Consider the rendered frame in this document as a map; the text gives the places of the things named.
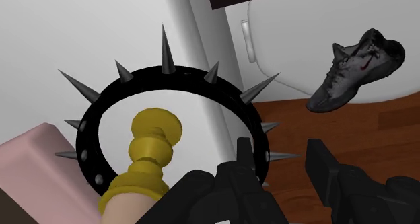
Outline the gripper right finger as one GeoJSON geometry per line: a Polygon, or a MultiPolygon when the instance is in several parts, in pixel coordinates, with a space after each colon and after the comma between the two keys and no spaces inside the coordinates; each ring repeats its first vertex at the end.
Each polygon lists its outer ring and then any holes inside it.
{"type": "Polygon", "coordinates": [[[360,167],[339,163],[320,139],[308,139],[306,173],[332,224],[420,224],[420,181],[394,176],[381,184],[360,167]]]}

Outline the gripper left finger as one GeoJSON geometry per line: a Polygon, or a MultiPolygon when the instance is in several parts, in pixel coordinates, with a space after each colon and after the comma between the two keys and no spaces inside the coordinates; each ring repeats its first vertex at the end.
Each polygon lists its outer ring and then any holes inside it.
{"type": "Polygon", "coordinates": [[[237,160],[217,174],[186,173],[136,224],[289,224],[254,172],[250,138],[237,140],[237,160]]]}

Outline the yellow turned candlestick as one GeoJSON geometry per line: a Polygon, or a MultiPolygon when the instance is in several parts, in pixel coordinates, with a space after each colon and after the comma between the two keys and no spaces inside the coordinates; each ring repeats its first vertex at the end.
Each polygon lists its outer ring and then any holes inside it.
{"type": "Polygon", "coordinates": [[[132,164],[102,195],[100,224],[135,224],[169,191],[162,168],[171,162],[173,146],[182,136],[181,122],[168,110],[148,108],[134,117],[131,132],[132,164]]]}

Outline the dark grey sneaker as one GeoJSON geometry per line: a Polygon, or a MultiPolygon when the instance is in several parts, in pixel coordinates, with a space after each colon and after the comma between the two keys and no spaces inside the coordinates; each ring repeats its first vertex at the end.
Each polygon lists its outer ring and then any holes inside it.
{"type": "Polygon", "coordinates": [[[353,46],[332,45],[334,59],[322,85],[306,103],[314,113],[336,110],[353,99],[363,85],[383,79],[405,61],[405,49],[374,28],[353,46]]]}

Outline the pink box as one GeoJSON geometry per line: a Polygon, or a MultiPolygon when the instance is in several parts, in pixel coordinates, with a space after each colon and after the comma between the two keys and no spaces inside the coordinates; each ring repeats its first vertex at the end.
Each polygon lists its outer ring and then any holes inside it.
{"type": "Polygon", "coordinates": [[[88,185],[73,151],[53,125],[43,123],[0,145],[0,188],[39,224],[99,224],[99,195],[88,185]]]}

